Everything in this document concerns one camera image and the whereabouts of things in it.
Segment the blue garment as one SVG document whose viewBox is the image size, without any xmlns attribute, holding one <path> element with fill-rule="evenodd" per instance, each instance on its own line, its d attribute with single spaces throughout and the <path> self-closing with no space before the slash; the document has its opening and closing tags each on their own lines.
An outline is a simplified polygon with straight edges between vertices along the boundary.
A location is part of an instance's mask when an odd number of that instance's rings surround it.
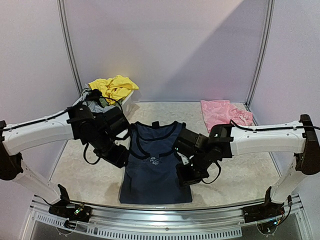
<svg viewBox="0 0 320 240">
<path fill-rule="evenodd" d="M 132 123 L 128 163 L 120 188 L 119 202 L 128 205 L 174 205 L 193 201 L 191 188 L 181 186 L 176 173 L 180 157 L 174 142 L 186 127 L 139 121 Z"/>
</svg>

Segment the pink patterned shorts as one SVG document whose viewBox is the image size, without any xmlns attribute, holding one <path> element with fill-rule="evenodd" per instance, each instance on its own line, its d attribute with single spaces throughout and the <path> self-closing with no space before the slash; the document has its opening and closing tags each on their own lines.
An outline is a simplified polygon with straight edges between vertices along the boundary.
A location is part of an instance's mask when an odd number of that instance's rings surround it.
<svg viewBox="0 0 320 240">
<path fill-rule="evenodd" d="M 229 124 L 233 120 L 237 125 L 252 126 L 253 114 L 245 109 L 239 109 L 229 100 L 201 100 L 201 111 L 207 132 L 215 125 Z"/>
</svg>

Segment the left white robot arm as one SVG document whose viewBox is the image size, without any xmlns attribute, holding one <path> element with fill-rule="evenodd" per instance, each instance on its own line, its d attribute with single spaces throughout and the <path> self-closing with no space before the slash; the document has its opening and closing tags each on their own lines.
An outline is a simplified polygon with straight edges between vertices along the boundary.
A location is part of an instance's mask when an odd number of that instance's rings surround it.
<svg viewBox="0 0 320 240">
<path fill-rule="evenodd" d="M 116 141 L 130 136 L 130 124 L 123 111 L 113 107 L 93 114 L 88 106 L 74 105 L 50 116 L 18 124 L 0 122 L 0 178 L 13 181 L 42 197 L 63 216 L 74 213 L 67 190 L 46 180 L 23 161 L 22 151 L 48 143 L 79 140 L 92 146 L 99 160 L 118 167 L 128 162 L 129 151 Z"/>
</svg>

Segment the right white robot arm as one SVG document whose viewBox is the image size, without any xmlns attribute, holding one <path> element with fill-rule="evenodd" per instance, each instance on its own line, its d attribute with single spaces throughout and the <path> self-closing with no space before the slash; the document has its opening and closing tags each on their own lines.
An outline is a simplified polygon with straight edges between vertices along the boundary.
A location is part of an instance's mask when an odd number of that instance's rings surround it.
<svg viewBox="0 0 320 240">
<path fill-rule="evenodd" d="M 307 176 L 320 171 L 320 144 L 309 115 L 276 125 L 242 126 L 233 120 L 211 128 L 209 136 L 184 128 L 173 144 L 181 157 L 176 165 L 179 184 L 200 183 L 209 177 L 208 168 L 226 158 L 251 153 L 288 152 L 293 161 L 286 174 L 265 193 L 259 206 L 262 218 L 269 218 Z"/>
</svg>

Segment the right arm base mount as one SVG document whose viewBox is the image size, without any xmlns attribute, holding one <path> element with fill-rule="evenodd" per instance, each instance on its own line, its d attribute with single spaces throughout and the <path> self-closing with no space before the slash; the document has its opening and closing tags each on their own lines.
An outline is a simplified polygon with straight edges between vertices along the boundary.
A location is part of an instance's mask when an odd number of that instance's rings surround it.
<svg viewBox="0 0 320 240">
<path fill-rule="evenodd" d="M 285 215 L 284 203 L 272 202 L 271 190 L 272 190 L 271 186 L 266 190 L 263 203 L 255 204 L 251 206 L 245 206 L 241 209 L 245 223 L 257 222 L 257 221 L 266 220 L 266 219 L 281 215 L 281 218 L 277 220 L 276 223 L 274 223 L 274 225 L 277 226 L 288 218 L 288 216 L 291 213 L 292 204 L 293 204 L 292 196 L 291 195 L 287 196 L 289 211 L 287 215 Z"/>
</svg>

